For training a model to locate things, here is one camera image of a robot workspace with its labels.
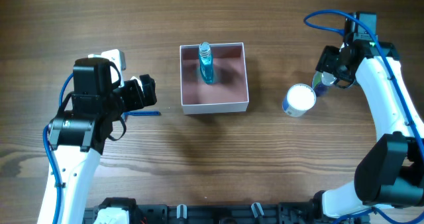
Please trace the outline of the green Dettol soap box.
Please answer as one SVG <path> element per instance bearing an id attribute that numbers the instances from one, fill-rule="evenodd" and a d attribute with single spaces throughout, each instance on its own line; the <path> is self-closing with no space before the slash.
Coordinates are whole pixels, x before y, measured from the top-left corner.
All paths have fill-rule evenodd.
<path id="1" fill-rule="evenodd" d="M 113 49 L 113 50 L 107 50 L 100 54 L 89 54 L 88 58 L 106 58 L 110 62 L 114 63 L 117 69 L 111 68 L 111 81 L 113 83 L 119 81 L 120 77 L 120 85 L 119 87 L 124 86 L 124 78 L 123 78 L 123 71 L 126 70 L 126 62 L 125 62 L 125 54 L 124 52 Z"/>

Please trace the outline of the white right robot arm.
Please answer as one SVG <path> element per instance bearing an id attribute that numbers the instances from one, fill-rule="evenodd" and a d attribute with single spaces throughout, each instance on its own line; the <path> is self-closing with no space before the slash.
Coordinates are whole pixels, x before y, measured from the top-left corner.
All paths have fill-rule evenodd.
<path id="1" fill-rule="evenodd" d="M 335 222 L 383 208 L 423 206 L 423 122 L 401 76 L 395 46 L 380 42 L 376 14 L 327 10 L 345 18 L 341 48 L 326 46 L 316 70 L 359 85 L 368 102 L 376 144 L 357 166 L 354 180 L 321 192 L 319 217 Z"/>

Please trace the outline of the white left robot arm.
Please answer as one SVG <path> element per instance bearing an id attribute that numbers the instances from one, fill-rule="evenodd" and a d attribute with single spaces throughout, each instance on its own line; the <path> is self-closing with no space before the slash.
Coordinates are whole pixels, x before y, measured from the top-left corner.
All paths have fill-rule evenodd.
<path id="1" fill-rule="evenodd" d="M 43 130 L 49 175 L 39 223 L 81 223 L 94 173 L 115 121 L 124 114 L 155 105 L 156 82 L 148 74 L 112 80 L 118 67 L 107 58 L 75 61 L 74 90 L 60 95 L 56 116 Z"/>

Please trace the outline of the clear spray bottle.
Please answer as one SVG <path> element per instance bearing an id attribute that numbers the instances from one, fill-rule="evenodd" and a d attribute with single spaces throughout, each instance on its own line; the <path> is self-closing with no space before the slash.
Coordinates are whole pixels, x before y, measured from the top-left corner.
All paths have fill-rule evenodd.
<path id="1" fill-rule="evenodd" d="M 334 84 L 336 77 L 327 72 L 316 71 L 312 79 L 311 87 L 317 97 L 325 95 L 328 89 Z"/>

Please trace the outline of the blue disposable razor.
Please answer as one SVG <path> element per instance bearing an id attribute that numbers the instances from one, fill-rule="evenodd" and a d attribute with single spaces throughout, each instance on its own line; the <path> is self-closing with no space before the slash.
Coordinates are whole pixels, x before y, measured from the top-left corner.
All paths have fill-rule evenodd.
<path id="1" fill-rule="evenodd" d="M 161 116 L 159 111 L 129 111 L 123 114 L 123 118 L 126 121 L 129 116 L 133 117 L 145 117 L 145 116 Z"/>

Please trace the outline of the blue mouthwash bottle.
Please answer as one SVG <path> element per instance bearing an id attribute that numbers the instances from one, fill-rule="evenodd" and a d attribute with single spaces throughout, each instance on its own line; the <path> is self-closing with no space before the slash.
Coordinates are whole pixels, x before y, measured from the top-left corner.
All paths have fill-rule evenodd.
<path id="1" fill-rule="evenodd" d="M 211 46 L 208 42 L 202 42 L 199 45 L 198 57 L 199 57 L 201 77 L 203 81 L 206 84 L 213 84 L 214 78 L 215 78 L 213 54 L 212 54 Z"/>

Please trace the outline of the white-lidded round jar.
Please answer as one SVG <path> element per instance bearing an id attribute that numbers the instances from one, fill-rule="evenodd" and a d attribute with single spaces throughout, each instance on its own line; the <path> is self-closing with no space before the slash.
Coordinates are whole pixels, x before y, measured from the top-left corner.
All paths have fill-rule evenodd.
<path id="1" fill-rule="evenodd" d="M 300 117 L 315 105 L 316 99 L 316 94 L 310 86 L 295 84 L 284 97 L 282 109 L 291 117 Z"/>

